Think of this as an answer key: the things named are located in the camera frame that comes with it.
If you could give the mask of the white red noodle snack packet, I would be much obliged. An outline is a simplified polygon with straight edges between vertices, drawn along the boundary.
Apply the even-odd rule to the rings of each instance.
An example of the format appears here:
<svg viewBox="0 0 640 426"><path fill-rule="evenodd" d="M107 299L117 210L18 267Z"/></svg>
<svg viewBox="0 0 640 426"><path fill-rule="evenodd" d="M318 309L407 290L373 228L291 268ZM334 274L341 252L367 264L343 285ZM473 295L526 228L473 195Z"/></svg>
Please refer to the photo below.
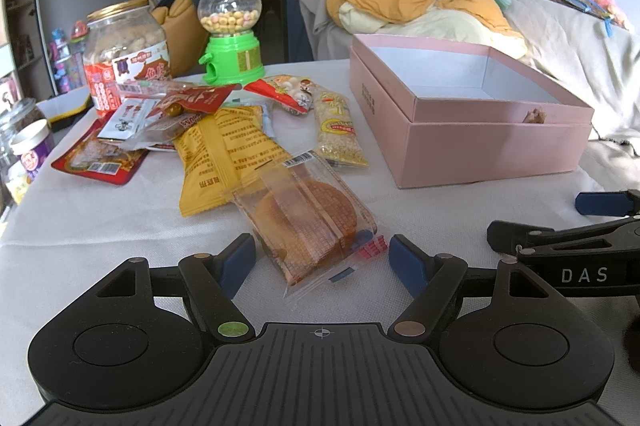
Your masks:
<svg viewBox="0 0 640 426"><path fill-rule="evenodd" d="M109 142L123 142L132 138L150 123L160 118L152 115L159 98L128 97L120 104L113 115L108 118L98 133L98 138Z"/></svg>

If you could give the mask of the clear packaged round cakes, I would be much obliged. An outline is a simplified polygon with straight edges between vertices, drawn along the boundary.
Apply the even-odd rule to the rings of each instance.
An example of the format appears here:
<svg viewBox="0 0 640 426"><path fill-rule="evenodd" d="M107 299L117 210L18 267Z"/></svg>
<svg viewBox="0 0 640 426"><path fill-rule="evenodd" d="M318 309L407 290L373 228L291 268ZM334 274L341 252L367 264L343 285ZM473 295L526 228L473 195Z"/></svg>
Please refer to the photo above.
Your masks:
<svg viewBox="0 0 640 426"><path fill-rule="evenodd" d="M289 305L387 253L386 228L314 151L258 168L228 196L281 272Z"/></svg>

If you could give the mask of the small red snack packet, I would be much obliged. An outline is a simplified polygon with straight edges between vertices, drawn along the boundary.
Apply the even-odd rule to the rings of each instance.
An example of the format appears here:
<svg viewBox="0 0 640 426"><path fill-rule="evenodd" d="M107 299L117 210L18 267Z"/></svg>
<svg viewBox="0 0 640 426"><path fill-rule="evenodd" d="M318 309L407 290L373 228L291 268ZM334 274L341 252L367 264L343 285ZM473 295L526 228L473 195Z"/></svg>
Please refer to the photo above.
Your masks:
<svg viewBox="0 0 640 426"><path fill-rule="evenodd" d="M149 115L162 114L168 117L177 117L185 113L212 115L239 87L238 84L190 86L190 88L171 91L152 108Z"/></svg>

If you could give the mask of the green gumball candy dispenser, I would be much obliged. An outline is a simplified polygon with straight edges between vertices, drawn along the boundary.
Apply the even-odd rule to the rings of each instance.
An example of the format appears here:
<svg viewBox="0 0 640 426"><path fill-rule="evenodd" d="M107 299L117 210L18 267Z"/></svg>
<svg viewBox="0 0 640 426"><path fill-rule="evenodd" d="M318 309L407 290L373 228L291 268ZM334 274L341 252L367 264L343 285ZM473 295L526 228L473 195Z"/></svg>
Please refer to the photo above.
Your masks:
<svg viewBox="0 0 640 426"><path fill-rule="evenodd" d="M265 68L254 27L262 15L262 0L199 0L198 20L209 38L198 63L211 86L262 79Z"/></svg>

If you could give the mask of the red chicken snack pouch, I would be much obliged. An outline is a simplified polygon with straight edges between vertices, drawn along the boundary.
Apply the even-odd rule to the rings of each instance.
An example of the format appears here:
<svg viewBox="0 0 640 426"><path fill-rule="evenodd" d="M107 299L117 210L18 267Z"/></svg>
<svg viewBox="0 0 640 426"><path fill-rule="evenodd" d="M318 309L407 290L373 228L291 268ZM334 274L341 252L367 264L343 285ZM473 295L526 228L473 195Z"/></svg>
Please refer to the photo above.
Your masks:
<svg viewBox="0 0 640 426"><path fill-rule="evenodd" d="M101 141L98 134L103 127L104 121L97 119L70 149L52 161L51 167L81 178L118 186L127 184L149 152L125 151Z"/></svg>

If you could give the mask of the yellow grain bar packet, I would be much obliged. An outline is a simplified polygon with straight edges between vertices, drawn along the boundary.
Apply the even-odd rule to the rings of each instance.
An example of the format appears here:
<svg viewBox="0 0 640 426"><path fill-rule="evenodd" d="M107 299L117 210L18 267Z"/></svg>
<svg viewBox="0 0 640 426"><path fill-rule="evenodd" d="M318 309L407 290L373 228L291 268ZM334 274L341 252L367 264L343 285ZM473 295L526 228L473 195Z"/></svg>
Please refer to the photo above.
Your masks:
<svg viewBox="0 0 640 426"><path fill-rule="evenodd" d="M346 97L316 86L312 90L314 118L318 125L317 152L329 163L368 167L357 138Z"/></svg>

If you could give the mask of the purple white paper cup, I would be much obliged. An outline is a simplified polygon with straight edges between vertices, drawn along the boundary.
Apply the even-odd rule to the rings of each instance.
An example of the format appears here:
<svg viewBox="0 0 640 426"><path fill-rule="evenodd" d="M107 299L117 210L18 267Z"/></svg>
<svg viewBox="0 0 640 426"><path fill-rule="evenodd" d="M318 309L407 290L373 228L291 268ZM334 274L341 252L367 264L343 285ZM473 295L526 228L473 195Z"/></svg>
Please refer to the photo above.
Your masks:
<svg viewBox="0 0 640 426"><path fill-rule="evenodd" d="M53 133L47 119L38 119L14 135L13 154L21 161L30 181L34 181L54 149Z"/></svg>

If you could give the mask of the small brown snack piece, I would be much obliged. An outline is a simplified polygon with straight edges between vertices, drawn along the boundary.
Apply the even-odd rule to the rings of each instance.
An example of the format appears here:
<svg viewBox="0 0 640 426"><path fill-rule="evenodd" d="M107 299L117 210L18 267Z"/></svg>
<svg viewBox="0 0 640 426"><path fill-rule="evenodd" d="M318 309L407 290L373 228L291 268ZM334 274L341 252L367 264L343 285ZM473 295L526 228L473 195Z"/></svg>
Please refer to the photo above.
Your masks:
<svg viewBox="0 0 640 426"><path fill-rule="evenodd" d="M541 125L541 123L545 122L546 114L539 108L529 111L523 120L523 123L537 123L537 125Z"/></svg>

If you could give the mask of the peanut jar with gold lid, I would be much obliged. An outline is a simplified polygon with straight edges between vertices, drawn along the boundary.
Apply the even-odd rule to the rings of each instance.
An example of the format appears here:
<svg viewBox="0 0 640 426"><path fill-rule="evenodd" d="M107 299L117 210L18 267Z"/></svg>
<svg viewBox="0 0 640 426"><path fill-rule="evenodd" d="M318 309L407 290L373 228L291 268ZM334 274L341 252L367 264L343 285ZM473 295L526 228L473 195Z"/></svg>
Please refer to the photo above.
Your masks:
<svg viewBox="0 0 640 426"><path fill-rule="evenodd" d="M122 104L119 87L129 81L171 78L166 34L151 14L149 0L106 6L87 17L84 71L96 113Z"/></svg>

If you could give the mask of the pink cardboard box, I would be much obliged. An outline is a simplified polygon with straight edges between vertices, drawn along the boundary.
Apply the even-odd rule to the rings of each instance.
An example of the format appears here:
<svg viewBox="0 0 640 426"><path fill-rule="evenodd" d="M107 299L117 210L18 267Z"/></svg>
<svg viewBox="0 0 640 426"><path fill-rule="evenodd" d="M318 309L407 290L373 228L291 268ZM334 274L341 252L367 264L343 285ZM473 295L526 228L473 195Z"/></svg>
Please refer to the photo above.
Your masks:
<svg viewBox="0 0 640 426"><path fill-rule="evenodd" d="M591 133L588 104L485 45L357 34L349 86L401 189L572 171Z"/></svg>

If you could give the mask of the yellow snack bag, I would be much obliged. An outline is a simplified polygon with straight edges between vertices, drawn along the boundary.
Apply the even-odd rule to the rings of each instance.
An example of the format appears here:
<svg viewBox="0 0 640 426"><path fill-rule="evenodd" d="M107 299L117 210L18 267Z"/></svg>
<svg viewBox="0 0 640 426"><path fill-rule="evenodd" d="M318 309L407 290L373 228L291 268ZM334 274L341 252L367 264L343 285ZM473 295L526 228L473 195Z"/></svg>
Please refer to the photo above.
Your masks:
<svg viewBox="0 0 640 426"><path fill-rule="evenodd" d="M175 139L184 170L179 201L184 217L228 204L235 184L271 161L290 157L262 131L263 119L258 105L221 107Z"/></svg>

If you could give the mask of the glass jar with dark contents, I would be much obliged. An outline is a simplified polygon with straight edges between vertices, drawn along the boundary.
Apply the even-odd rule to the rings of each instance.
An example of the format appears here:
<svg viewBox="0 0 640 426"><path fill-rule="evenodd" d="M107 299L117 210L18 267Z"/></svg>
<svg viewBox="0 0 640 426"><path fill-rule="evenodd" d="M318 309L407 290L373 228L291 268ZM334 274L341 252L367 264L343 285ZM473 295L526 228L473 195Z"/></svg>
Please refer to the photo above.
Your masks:
<svg viewBox="0 0 640 426"><path fill-rule="evenodd" d="M44 118L46 116L40 111L37 102L33 98L19 100L9 112L4 113L0 118L1 146L8 149L15 134L31 123Z"/></svg>

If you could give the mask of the red sausage snack packet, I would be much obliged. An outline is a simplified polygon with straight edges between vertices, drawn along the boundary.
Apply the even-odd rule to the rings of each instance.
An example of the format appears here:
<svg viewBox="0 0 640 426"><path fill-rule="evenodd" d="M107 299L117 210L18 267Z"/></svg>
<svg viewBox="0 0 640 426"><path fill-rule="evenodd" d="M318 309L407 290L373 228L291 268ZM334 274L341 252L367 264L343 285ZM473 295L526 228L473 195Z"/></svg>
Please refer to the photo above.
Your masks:
<svg viewBox="0 0 640 426"><path fill-rule="evenodd" d="M309 78L278 74L250 82L244 86L244 90L270 98L287 112L298 116L311 110L313 87L314 82Z"/></svg>

